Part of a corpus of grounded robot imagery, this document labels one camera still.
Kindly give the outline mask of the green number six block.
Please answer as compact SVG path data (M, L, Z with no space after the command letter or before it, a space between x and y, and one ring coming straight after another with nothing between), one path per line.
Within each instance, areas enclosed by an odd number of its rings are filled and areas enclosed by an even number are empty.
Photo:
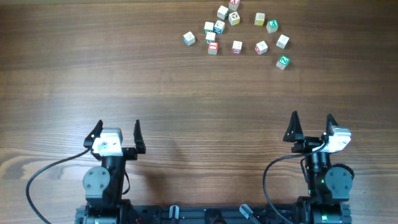
M208 31L206 33L206 37L205 37L206 44L209 44L210 42L214 42L215 41L215 37L216 37L216 34L214 32Z

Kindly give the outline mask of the red I wooden block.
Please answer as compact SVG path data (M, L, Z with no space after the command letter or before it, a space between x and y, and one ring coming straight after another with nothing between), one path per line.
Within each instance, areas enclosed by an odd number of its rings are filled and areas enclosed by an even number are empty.
M216 55L218 53L218 43L217 42L209 42L208 53L210 55Z

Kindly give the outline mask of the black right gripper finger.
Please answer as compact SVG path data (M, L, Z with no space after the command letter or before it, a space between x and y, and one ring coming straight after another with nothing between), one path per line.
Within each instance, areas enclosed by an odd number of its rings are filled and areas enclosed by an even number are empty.
M303 131L297 111L293 111L290 117L290 123L284 134L283 141L298 142L303 141Z
M332 127L333 126L338 126L338 123L334 119L332 114L328 114L326 116L326 133L327 134L332 134Z

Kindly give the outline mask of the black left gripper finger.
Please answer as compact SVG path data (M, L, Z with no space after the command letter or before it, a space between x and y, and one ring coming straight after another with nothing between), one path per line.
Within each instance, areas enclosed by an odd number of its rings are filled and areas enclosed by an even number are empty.
M146 153L146 145L142 137L141 133L141 124L140 121L137 119L134 125L134 143L136 148L137 154L145 154Z
M87 135L87 137L85 138L84 142L83 142L83 146L85 148L92 148L93 143L95 141L96 138L100 137L100 134L103 130L103 122L100 119L96 126L94 127L94 129Z

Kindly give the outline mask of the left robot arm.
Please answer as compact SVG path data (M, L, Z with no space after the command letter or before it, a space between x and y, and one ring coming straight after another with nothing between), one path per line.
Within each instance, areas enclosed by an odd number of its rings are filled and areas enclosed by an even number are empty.
M131 201L122 198L128 192L123 189L124 180L129 179L126 162L135 161L138 154L146 152L139 120L135 122L133 136L135 146L122 147L121 129L104 128L102 121L98 121L87 135L83 146L101 161L101 165L89 169L83 177L87 204L76 210L75 223L142 222Z

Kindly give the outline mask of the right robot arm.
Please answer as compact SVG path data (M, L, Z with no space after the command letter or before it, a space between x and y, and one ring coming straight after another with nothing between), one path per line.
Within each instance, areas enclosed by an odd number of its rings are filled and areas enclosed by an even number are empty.
M326 131L319 137L305 136L297 111L293 111L283 141L292 142L292 152L304 157L302 166L308 196L294 203L293 223L352 223L347 201L354 171L344 164L332 164L330 155L342 151L351 141L348 128L326 116Z

